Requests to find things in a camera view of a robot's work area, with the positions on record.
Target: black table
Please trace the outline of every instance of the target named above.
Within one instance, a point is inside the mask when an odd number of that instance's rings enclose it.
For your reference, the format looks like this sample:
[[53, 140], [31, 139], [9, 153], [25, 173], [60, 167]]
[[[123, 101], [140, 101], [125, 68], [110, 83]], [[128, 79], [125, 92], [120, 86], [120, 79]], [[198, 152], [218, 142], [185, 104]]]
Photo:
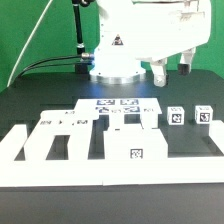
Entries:
[[[209, 139], [208, 126], [194, 122], [198, 104], [211, 105], [214, 119], [224, 121], [223, 93], [224, 80], [202, 70], [187, 77], [171, 72], [165, 88], [155, 87], [150, 74], [145, 82], [124, 86], [90, 83], [86, 77], [68, 73], [31, 74], [0, 94], [0, 136], [3, 138], [14, 124], [21, 123], [27, 124], [31, 132], [41, 111], [73, 109], [78, 99], [156, 97], [163, 111], [159, 128], [169, 144], [169, 157], [223, 156]], [[184, 126], [167, 124], [168, 106], [184, 107]], [[137, 120], [127, 118], [127, 122]], [[105, 128], [107, 120], [96, 122], [93, 135]], [[89, 157], [102, 158], [102, 144], [94, 142], [101, 143], [92, 141]], [[49, 159], [62, 159], [61, 155], [66, 156], [58, 152]], [[0, 189], [1, 223], [221, 224], [223, 210], [224, 185], [218, 183]]]

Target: green background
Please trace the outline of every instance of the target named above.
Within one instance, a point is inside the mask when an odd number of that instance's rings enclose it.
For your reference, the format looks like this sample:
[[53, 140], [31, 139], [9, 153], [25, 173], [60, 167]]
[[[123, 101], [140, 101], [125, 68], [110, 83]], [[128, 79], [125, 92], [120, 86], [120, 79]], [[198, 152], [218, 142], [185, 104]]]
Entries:
[[[212, 2], [212, 34], [208, 44], [198, 48], [193, 69], [206, 69], [224, 77], [224, 1]], [[6, 85], [16, 60], [26, 43], [48, 0], [0, 1], [0, 91]], [[81, 8], [83, 35], [87, 51], [99, 42], [96, 3]], [[76, 36], [71, 0], [54, 0], [34, 38], [27, 48], [18, 74], [27, 65], [48, 57], [76, 54]], [[171, 57], [168, 69], [176, 69], [180, 55]], [[70, 68], [45, 69], [44, 71], [73, 71]]]

